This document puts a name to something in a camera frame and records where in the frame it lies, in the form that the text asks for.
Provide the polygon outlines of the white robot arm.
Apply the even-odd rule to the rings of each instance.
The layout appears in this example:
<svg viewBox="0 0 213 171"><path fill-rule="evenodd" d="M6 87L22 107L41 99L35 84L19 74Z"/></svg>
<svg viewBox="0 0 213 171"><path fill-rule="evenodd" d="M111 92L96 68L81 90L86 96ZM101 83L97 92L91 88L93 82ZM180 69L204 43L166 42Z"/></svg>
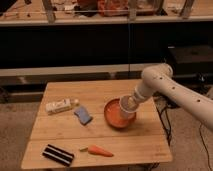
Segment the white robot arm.
<svg viewBox="0 0 213 171"><path fill-rule="evenodd" d="M132 94L134 101L143 103L155 92L160 92L213 132L213 100L178 84L172 75L173 70L168 64L146 67L141 73L142 81Z"/></svg>

